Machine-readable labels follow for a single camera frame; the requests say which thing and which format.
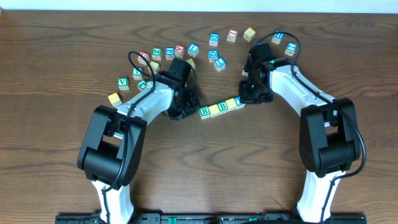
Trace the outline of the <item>blue T block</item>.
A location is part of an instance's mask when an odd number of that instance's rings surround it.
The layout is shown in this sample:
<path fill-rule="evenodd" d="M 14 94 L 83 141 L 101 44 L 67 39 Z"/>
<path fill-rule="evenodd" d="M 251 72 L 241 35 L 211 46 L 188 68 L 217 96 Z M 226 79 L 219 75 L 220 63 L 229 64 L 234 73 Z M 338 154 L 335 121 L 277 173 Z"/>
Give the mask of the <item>blue T block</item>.
<path fill-rule="evenodd" d="M 240 99 L 239 96 L 235 97 L 234 100 L 235 100 L 235 103 L 236 103 L 236 109 L 237 110 L 245 107 L 245 104 L 241 102 L 241 99 Z"/>

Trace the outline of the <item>green R block placed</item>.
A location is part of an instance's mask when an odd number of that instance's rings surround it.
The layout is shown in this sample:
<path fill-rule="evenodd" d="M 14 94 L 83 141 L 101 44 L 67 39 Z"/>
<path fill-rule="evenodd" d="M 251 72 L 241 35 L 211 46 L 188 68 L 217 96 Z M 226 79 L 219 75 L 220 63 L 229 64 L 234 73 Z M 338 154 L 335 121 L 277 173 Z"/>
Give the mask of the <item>green R block placed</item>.
<path fill-rule="evenodd" d="M 211 117 L 211 113 L 209 111 L 209 107 L 208 106 L 201 107 L 199 109 L 199 113 L 200 113 L 200 118 L 201 119 L 207 119 L 207 118 Z"/>

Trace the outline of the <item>yellow O block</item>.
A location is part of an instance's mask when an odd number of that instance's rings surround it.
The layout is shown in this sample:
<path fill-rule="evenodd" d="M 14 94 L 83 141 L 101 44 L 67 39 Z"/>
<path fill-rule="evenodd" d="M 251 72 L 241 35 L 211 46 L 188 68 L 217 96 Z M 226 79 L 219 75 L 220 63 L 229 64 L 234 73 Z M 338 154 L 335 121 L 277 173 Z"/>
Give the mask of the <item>yellow O block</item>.
<path fill-rule="evenodd" d="M 234 98 L 230 98 L 228 100 L 225 101 L 227 107 L 228 107 L 228 111 L 232 111 L 235 110 L 237 108 L 237 104 L 235 102 Z"/>
<path fill-rule="evenodd" d="M 220 109 L 218 108 L 218 105 L 211 105 L 208 107 L 208 109 L 211 118 L 214 118 L 215 116 L 218 116 L 220 114 Z"/>

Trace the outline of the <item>green B block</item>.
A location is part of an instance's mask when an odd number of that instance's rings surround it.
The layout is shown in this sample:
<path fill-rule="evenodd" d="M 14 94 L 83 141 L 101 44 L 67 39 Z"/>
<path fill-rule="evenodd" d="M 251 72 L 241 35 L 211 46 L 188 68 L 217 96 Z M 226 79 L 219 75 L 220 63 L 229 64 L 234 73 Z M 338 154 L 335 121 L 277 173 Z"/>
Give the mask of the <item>green B block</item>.
<path fill-rule="evenodd" d="M 229 111 L 228 105 L 226 104 L 225 101 L 219 102 L 217 104 L 217 107 L 219 109 L 220 114 L 225 114 Z"/>

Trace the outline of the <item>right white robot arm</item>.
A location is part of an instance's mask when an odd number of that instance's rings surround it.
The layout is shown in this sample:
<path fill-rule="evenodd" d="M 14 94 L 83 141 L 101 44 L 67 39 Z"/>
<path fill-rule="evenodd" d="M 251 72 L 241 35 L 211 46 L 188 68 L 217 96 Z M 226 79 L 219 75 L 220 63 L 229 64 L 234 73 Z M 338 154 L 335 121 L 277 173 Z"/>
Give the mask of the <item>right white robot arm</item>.
<path fill-rule="evenodd" d="M 353 102 L 320 91 L 291 59 L 274 57 L 269 44 L 249 50 L 243 71 L 248 79 L 239 84 L 242 103 L 270 103 L 279 95 L 300 117 L 298 148 L 307 173 L 296 218 L 330 222 L 337 185 L 350 177 L 352 163 L 364 157 Z"/>

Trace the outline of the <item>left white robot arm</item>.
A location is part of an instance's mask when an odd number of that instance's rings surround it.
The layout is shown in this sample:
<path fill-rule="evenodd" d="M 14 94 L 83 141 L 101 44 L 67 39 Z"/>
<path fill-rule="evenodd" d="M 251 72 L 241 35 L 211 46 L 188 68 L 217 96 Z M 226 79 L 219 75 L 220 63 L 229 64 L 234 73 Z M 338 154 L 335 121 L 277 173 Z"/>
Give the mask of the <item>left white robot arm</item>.
<path fill-rule="evenodd" d="M 131 100 L 94 110 L 77 166 L 97 190 L 103 223 L 128 223 L 134 214 L 129 184 L 139 167 L 147 126 L 163 112 L 171 120 L 196 112 L 199 100 L 194 87 L 187 86 L 194 71 L 188 62 L 175 58 Z"/>

